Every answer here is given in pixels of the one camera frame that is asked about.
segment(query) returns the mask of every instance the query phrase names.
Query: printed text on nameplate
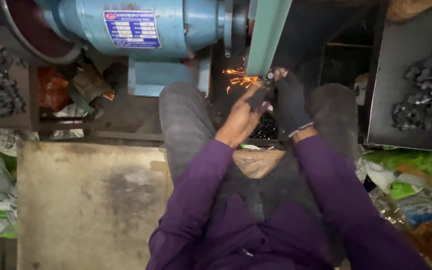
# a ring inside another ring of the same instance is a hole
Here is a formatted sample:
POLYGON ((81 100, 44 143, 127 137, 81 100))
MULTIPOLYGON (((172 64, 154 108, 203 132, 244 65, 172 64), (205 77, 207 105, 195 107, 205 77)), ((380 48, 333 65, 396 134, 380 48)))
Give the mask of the printed text on nameplate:
POLYGON ((104 20, 111 40, 120 48, 161 47, 153 11, 107 10, 104 20))

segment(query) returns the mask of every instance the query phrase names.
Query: orange sparks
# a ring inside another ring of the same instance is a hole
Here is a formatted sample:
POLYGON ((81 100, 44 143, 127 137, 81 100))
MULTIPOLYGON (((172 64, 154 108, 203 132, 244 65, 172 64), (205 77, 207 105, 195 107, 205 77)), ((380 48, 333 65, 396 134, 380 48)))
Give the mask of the orange sparks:
POLYGON ((228 70, 226 70, 226 72, 230 73, 230 74, 244 75, 243 71, 237 71, 237 70, 234 70, 234 69, 228 69, 228 70))
MULTIPOLYGON (((232 85, 235 84, 239 84, 240 86, 244 86, 244 88, 248 88, 250 87, 257 79, 258 77, 254 77, 254 76, 246 76, 244 69, 242 67, 237 68, 237 70, 234 69, 228 69, 226 70, 226 73, 228 74, 236 74, 236 75, 240 75, 241 77, 235 77, 229 80, 229 82, 232 85)), ((230 93, 230 86, 228 86, 226 88, 226 94, 230 93)))

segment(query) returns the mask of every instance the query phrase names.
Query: gray pants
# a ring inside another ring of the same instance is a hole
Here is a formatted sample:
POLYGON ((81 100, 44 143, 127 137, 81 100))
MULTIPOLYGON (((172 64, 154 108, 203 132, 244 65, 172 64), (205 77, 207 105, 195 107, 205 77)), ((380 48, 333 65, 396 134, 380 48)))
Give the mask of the gray pants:
MULTIPOLYGON (((306 99, 306 111, 315 128, 336 151, 353 159, 358 157, 358 117, 353 92, 340 84, 327 84, 315 89, 306 99)), ((189 83, 166 86, 159 95, 159 114, 164 135, 169 169, 174 186, 188 162, 215 137, 204 98, 189 83)), ((250 179, 232 163, 219 187, 213 205, 213 216, 224 209, 226 200, 239 194, 249 211, 260 221, 268 218, 281 199, 294 200, 320 216, 313 194, 299 168, 294 145, 286 145, 286 153, 276 167, 261 179, 250 179)))

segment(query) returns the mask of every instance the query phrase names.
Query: green plastic bag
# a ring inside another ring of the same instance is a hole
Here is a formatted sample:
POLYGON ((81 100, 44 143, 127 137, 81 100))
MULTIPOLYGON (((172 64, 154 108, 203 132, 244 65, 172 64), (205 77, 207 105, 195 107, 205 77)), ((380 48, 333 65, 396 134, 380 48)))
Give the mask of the green plastic bag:
POLYGON ((395 170, 399 164, 408 164, 421 169, 432 177, 432 151, 398 148, 387 151, 369 152, 363 158, 395 170))

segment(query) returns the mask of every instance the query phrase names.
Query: black work glove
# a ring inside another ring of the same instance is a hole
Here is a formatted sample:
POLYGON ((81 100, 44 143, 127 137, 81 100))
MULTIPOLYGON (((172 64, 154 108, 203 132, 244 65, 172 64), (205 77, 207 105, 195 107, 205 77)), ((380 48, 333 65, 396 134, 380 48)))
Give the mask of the black work glove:
POLYGON ((292 72, 274 83, 273 107, 274 118, 289 138, 314 123, 304 110, 303 84, 292 72))

